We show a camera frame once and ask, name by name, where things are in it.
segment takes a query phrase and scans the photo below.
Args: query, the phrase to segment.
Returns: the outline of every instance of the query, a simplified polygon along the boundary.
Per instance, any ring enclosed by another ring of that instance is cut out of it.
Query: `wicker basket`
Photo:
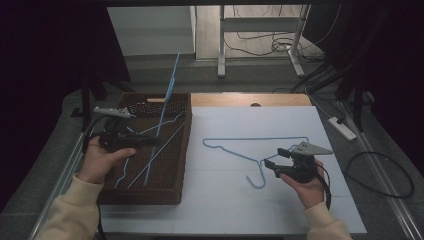
[[[118,108],[127,107],[137,118],[128,120],[128,125],[140,132],[159,124],[164,98],[163,94],[125,93],[122,95]],[[169,143],[159,153],[150,167],[147,185],[144,185],[145,171],[130,187],[141,170],[150,160],[154,147],[144,147],[137,151],[129,160],[126,177],[123,176],[124,165],[112,169],[106,177],[98,202],[102,205],[175,205],[181,202],[183,189],[186,151],[191,129],[190,94],[172,94],[164,114],[163,122],[174,121],[162,125],[159,137],[161,144],[155,147],[155,152],[169,140]],[[156,136],[157,129],[148,134]]]

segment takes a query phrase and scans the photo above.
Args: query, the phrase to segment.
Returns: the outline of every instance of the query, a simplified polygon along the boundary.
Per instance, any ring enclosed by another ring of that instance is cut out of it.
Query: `beige sleeve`
[[[97,197],[103,184],[73,177],[68,191],[54,199],[36,239],[93,239],[99,221]]]
[[[335,219],[324,202],[305,210],[310,230],[308,240],[352,239],[345,223]]]

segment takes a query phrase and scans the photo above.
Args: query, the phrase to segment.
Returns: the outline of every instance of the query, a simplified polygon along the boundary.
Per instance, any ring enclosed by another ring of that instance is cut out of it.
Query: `human hand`
[[[323,166],[322,162],[317,159],[315,159],[315,163],[318,166]],[[324,177],[324,170],[321,167],[317,167],[318,174]],[[324,186],[322,186],[317,178],[314,178],[308,183],[298,183],[285,174],[280,174],[280,178],[296,191],[305,209],[311,208],[324,201]]]
[[[101,184],[113,166],[119,165],[124,159],[134,155],[134,148],[125,148],[109,153],[99,144],[99,137],[94,137],[88,143],[84,163],[77,178],[84,182]]]

